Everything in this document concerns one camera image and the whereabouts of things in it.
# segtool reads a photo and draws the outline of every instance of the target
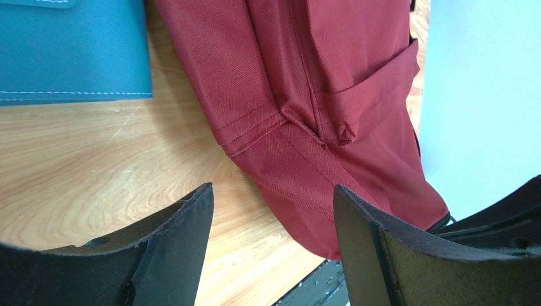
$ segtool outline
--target red fabric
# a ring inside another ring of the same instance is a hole
[[[306,249],[340,257],[336,184],[423,230],[447,214],[406,111],[410,0],[156,5],[216,140]]]

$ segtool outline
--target red backpack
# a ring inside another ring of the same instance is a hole
[[[406,110],[410,0],[156,5],[216,140],[306,249],[340,257],[336,184],[423,230],[446,220]]]

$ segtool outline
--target white stitching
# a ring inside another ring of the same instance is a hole
[[[152,94],[151,92],[0,91],[0,94]]]
[[[37,2],[68,3],[69,0],[35,0]]]

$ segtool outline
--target wooden table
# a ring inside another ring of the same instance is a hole
[[[154,5],[147,9],[153,99],[0,108],[0,240],[82,245],[213,182],[196,304],[271,305],[323,259],[288,236],[216,144]],[[421,76],[416,86],[413,120]]]

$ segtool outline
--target blue folder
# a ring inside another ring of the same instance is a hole
[[[0,106],[152,97],[142,0],[0,0]]]
[[[457,219],[541,174],[541,1],[432,0],[420,123]]]

